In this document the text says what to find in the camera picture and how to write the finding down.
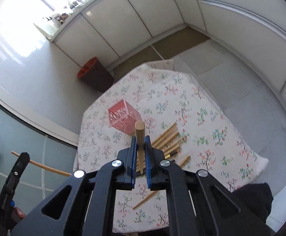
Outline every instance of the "white wall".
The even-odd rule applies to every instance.
[[[83,112],[98,93],[77,80],[80,67],[33,25],[50,14],[40,0],[0,0],[0,100],[77,142]]]

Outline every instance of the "pile of chopsticks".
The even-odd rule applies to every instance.
[[[179,136],[179,132],[177,129],[177,124],[172,124],[166,131],[163,132],[157,139],[155,139],[152,142],[152,147],[162,150],[165,156],[165,159],[171,159],[173,156],[175,156],[179,149],[180,149],[180,143],[185,140],[186,136],[179,138],[175,140]],[[136,172],[140,172],[139,168],[139,157],[136,162]]]

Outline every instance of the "floral tablecloth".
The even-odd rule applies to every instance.
[[[191,156],[183,167],[188,171],[208,170],[229,191],[254,181],[268,160],[250,150],[219,106],[188,74],[170,71],[173,61],[143,64],[114,84],[84,113],[75,169],[100,169],[130,146],[131,137],[109,127],[107,110],[124,98],[146,123],[151,141],[177,122],[181,144],[177,159]],[[132,191],[117,191],[114,232],[141,232],[168,226],[166,192],[137,210],[132,207],[148,193],[145,176],[136,178]]]

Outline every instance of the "pink basket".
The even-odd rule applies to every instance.
[[[142,120],[140,113],[124,99],[108,109],[110,126],[131,135],[136,121]]]

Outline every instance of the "wooden stick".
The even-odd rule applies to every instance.
[[[164,153],[167,152],[170,148],[172,148],[172,147],[175,146],[176,144],[179,144],[181,141],[183,141],[183,140],[186,139],[186,138],[187,138],[187,137],[184,136],[184,137],[182,137],[182,138],[176,140],[175,142],[172,143],[172,145],[170,145],[170,146],[164,148],[164,149],[163,149],[163,152],[164,152]]]
[[[184,157],[181,162],[178,164],[180,167],[182,167],[184,164],[186,164],[186,162],[190,159],[190,156],[187,155],[186,157]],[[144,202],[148,201],[151,197],[153,197],[156,193],[158,193],[159,191],[153,191],[150,194],[148,194],[143,200],[141,200],[138,204],[136,204],[132,209],[135,210],[136,208],[138,208],[139,206],[141,206]]]
[[[170,154],[171,152],[178,150],[180,148],[179,144],[176,144],[175,146],[173,146],[172,148],[170,148],[167,152],[164,153],[164,155],[166,156],[167,154]]]
[[[145,137],[145,122],[137,121],[136,128],[136,145],[138,147],[139,169],[141,175],[143,174],[144,166],[144,137]]]
[[[12,151],[11,153],[14,154],[14,155],[17,156],[17,157],[20,156],[20,155],[17,154],[16,152],[13,152],[13,151]],[[40,167],[40,168],[42,168],[42,169],[45,169],[45,170],[47,170],[47,171],[50,171],[50,172],[53,172],[53,173],[62,175],[62,176],[71,176],[71,174],[68,173],[68,172],[64,172],[64,171],[61,171],[61,170],[57,170],[57,169],[54,169],[54,168],[45,166],[45,165],[43,165],[43,164],[40,164],[40,163],[35,162],[35,161],[32,161],[32,160],[29,160],[29,163],[31,163],[31,164],[33,164],[33,165],[35,165],[35,166],[37,166],[37,167]]]
[[[162,140],[164,140],[166,138],[166,136],[168,135],[169,131],[172,130],[172,128],[174,128],[177,125],[177,123],[175,122],[174,124],[172,124],[168,129],[166,129],[163,134],[161,134],[157,139],[155,139],[152,142],[152,147],[157,146]]]
[[[161,150],[165,145],[166,143],[169,143],[170,141],[172,141],[176,136],[179,135],[179,131],[175,131],[174,133],[172,133],[171,135],[169,135],[164,141],[162,141],[161,143],[159,143],[157,145],[157,147],[155,147],[156,149],[159,149]]]

